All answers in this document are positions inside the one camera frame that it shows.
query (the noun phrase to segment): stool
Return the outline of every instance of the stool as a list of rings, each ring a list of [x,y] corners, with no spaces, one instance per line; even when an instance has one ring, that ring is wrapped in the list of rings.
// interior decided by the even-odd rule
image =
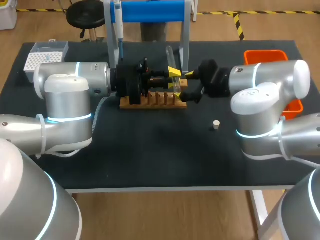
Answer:
[[[76,2],[66,11],[66,20],[71,26],[82,29],[80,34],[82,39],[85,36],[86,29],[89,29],[90,40],[96,42],[96,28],[105,24],[104,3],[98,0]]]

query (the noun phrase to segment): yellow black tape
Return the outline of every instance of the yellow black tape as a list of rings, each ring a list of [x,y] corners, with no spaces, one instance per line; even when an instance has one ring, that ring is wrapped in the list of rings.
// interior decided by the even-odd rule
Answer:
[[[62,9],[17,9],[18,13],[28,13],[28,12],[53,12],[53,13],[61,13]]]
[[[197,15],[233,14],[320,14],[320,11],[200,11]]]
[[[240,41],[246,40],[245,35],[244,35],[244,31],[242,30],[242,27],[240,24],[239,14],[234,13],[232,16],[234,19],[236,30],[238,31]]]
[[[59,12],[62,9],[17,9],[17,12]],[[222,14],[320,14],[320,11],[200,11],[197,15],[222,15]]]

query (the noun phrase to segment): metal frame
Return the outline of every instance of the metal frame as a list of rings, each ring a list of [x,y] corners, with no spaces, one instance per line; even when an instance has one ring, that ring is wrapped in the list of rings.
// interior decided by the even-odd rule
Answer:
[[[104,0],[103,6],[106,27],[106,40],[108,43],[109,64],[110,68],[115,68],[119,63],[120,49],[117,42],[115,26],[111,22],[110,0]]]
[[[190,51],[190,24],[191,24],[191,4],[193,0],[184,0],[184,21],[181,25],[180,37],[180,61],[183,73],[189,72],[189,51]],[[119,63],[119,46],[116,37],[114,24],[111,20],[110,0],[104,0],[104,18],[107,34],[107,45],[109,54],[109,64],[111,68],[115,68]]]
[[[181,25],[180,37],[180,62],[182,73],[189,72],[189,50],[190,50],[190,24],[191,24],[191,2],[193,0],[184,0],[184,22]]]
[[[239,191],[249,190],[257,224],[259,240],[270,240],[281,227],[281,219],[278,219],[278,211],[281,208],[282,198],[268,214],[262,190],[291,189],[293,185],[287,186],[201,186],[201,187],[124,187],[124,188],[95,188],[95,189],[66,189],[69,194],[84,193],[137,193],[137,192],[178,192],[178,191]]]
[[[262,190],[251,190],[250,196],[258,228],[258,239],[270,240],[280,227],[279,221],[281,221],[281,219],[278,219],[278,212],[281,208],[285,193],[274,206],[270,214],[268,214]]]

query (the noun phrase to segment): black mechanical part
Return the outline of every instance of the black mechanical part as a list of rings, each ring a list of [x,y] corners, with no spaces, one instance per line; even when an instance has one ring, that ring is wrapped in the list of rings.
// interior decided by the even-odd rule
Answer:
[[[205,60],[193,74],[185,75],[186,79],[199,79],[201,84],[192,93],[182,92],[182,102],[195,101],[199,103],[203,94],[210,98],[225,98],[230,96],[229,76],[230,68],[219,67],[215,60]]]
[[[111,90],[121,98],[129,96],[130,105],[141,104],[141,95],[148,97],[151,88],[169,88],[172,78],[165,71],[151,71],[147,58],[136,66],[124,65],[120,62],[110,69]]]

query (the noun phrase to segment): clear tube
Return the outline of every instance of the clear tube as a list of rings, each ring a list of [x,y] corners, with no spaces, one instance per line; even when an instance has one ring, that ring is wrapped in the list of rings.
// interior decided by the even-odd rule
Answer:
[[[167,46],[165,48],[166,57],[168,59],[168,66],[174,69],[177,69],[174,51],[172,50],[171,46]],[[180,86],[180,79],[179,77],[172,77],[173,83],[173,92],[174,93],[181,93],[181,86]]]

